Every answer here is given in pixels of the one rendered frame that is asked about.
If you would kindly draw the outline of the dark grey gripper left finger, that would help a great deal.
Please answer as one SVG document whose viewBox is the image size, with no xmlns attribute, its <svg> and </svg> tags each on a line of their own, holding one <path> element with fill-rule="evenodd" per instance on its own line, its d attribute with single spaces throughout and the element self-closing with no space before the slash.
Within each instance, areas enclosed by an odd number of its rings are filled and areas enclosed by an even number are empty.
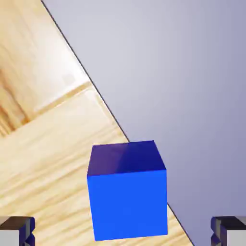
<svg viewBox="0 0 246 246">
<path fill-rule="evenodd" d="M 0 246 L 35 246 L 31 216 L 0 216 Z"/>
</svg>

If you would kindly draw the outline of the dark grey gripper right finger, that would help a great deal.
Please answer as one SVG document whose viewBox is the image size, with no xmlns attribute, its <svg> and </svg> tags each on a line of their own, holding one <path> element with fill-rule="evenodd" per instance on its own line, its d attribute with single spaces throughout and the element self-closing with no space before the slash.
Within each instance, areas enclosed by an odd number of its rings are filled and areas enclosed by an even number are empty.
<svg viewBox="0 0 246 246">
<path fill-rule="evenodd" d="M 211 246 L 246 246 L 246 216 L 212 217 Z"/>
</svg>

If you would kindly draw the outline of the small blue cube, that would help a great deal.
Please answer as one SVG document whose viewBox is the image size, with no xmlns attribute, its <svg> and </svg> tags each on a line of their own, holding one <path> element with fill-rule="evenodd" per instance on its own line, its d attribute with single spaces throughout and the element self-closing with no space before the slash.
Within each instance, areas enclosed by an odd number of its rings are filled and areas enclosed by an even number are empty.
<svg viewBox="0 0 246 246">
<path fill-rule="evenodd" d="M 168 233 L 167 171 L 154 141 L 94 145 L 87 185 L 96 241 Z"/>
</svg>

